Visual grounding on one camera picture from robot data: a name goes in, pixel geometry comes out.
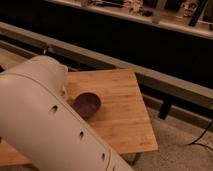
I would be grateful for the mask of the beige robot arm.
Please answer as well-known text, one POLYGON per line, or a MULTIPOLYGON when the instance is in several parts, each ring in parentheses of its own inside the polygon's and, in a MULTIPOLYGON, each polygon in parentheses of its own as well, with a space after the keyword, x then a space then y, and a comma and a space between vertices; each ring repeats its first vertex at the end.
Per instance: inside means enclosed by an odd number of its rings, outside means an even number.
POLYGON ((0 137, 40 171, 133 171, 66 102, 67 73, 48 56, 0 73, 0 137))

